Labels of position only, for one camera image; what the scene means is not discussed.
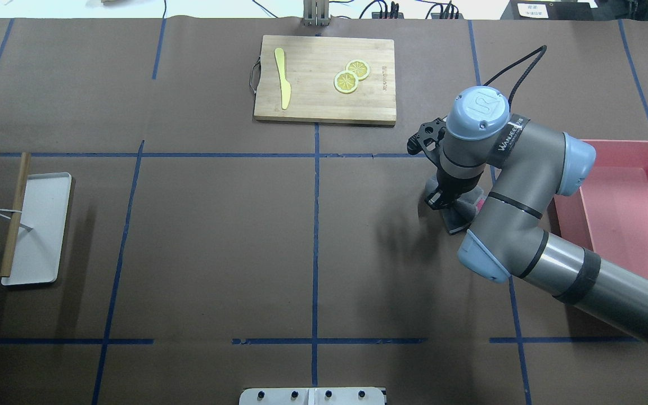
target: pink box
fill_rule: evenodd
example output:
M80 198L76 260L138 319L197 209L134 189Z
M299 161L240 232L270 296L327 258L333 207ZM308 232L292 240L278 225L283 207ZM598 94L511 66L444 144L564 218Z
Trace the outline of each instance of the pink box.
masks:
M648 141L586 141L589 177L555 196L561 237L648 279Z

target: wooden stick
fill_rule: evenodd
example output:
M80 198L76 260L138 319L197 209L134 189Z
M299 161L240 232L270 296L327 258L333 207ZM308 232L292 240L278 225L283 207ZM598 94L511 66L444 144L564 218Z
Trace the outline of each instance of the wooden stick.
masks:
M16 190L13 195L12 210L19 210L24 207L24 194L26 192L26 178L29 176L29 159L31 154L21 154L19 164L19 177L16 179ZM16 249L16 237L19 235L19 225L21 223L21 213L11 213L10 228L7 232L7 244L4 246L4 256L2 258L1 277L10 277L11 265L14 263L14 251Z

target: pink container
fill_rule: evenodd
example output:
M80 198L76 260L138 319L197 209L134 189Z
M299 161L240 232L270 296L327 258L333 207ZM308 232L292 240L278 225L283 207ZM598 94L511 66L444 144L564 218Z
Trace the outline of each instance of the pink container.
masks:
M648 141L586 141L596 163L578 192L555 197L561 237L648 279Z

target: gray robot arm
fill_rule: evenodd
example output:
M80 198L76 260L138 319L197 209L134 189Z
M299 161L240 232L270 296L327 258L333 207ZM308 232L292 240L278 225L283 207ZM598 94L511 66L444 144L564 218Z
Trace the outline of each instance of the gray robot arm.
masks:
M554 194L571 195L586 178L594 149L510 115L506 98L491 87L462 92L447 120L439 123L436 139L426 135L434 133L434 128L426 130L432 125L423 125L412 138L438 167L433 195L447 198L435 205L447 207L469 191L484 164L502 169L466 231L458 251L462 264L494 282L520 277L648 342L648 280L538 228ZM426 148L432 141L435 148ZM417 150L411 144L409 153Z

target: white label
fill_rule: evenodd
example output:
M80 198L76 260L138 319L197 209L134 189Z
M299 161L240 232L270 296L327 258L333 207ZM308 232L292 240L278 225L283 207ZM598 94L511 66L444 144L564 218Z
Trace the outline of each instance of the white label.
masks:
M524 4L517 3L520 16L529 18L548 18L547 6L544 4Z

